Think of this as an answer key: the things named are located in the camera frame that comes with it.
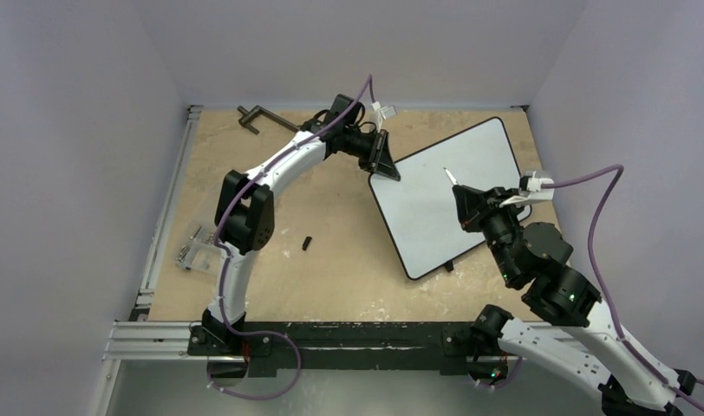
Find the white whiteboard black frame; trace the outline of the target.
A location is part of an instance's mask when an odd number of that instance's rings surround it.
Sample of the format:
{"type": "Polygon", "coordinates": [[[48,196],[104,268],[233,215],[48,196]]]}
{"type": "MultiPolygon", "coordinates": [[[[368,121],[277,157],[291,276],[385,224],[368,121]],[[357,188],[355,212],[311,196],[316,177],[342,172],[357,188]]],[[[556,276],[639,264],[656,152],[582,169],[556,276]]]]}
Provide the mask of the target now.
{"type": "Polygon", "coordinates": [[[400,181],[372,174],[368,186],[405,276],[418,280],[484,243],[460,228],[452,184],[480,190],[518,186],[521,172],[499,117],[492,117],[395,161],[400,181]]]}

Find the silver whiteboard marker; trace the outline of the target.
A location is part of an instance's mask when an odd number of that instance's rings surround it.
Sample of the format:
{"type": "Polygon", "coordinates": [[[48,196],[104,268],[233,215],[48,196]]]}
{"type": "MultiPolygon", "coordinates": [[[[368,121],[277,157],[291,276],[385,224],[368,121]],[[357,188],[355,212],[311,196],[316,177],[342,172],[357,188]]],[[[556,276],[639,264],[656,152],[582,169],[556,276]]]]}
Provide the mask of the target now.
{"type": "Polygon", "coordinates": [[[445,168],[445,167],[443,168],[443,170],[444,170],[444,172],[445,172],[445,174],[446,174],[448,180],[451,182],[452,186],[456,186],[456,185],[459,184],[459,182],[458,182],[457,179],[453,176],[453,174],[452,174],[451,171],[449,171],[449,170],[448,170],[447,168],[445,168]]]}

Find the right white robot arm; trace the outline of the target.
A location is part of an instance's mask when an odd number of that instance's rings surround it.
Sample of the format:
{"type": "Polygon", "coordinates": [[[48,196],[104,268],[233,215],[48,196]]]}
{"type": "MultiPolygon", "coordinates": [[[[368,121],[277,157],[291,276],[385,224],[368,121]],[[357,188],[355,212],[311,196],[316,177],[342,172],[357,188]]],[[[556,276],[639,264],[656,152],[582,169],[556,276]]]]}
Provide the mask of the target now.
{"type": "Polygon", "coordinates": [[[606,415],[681,414],[675,401],[693,392],[695,377],[629,343],[600,290],[568,265],[573,248],[554,224],[520,224],[521,206],[552,200],[549,179],[530,179],[524,190],[454,185],[452,191],[461,229],[484,236],[505,286],[525,289],[521,299],[531,312],[584,349],[537,333],[495,305],[486,305],[473,324],[474,347],[484,353],[499,347],[537,363],[600,400],[606,415]]]}

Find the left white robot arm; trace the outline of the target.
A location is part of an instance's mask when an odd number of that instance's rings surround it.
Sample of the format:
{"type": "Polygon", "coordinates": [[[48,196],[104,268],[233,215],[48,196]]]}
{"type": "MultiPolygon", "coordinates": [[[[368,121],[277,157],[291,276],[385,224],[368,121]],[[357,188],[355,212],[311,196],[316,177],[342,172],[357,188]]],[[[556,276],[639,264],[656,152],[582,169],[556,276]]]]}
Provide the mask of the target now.
{"type": "Polygon", "coordinates": [[[245,298],[259,251],[275,230],[277,198],[296,179],[336,153],[356,158],[364,172],[398,181],[383,121],[396,115],[392,106],[372,104],[372,118],[353,98],[339,94],[329,109],[301,124],[292,139],[265,162],[247,172],[230,171],[223,180],[215,216],[214,244],[220,251],[216,294],[202,316],[210,344],[221,354],[240,349],[245,298]]]}

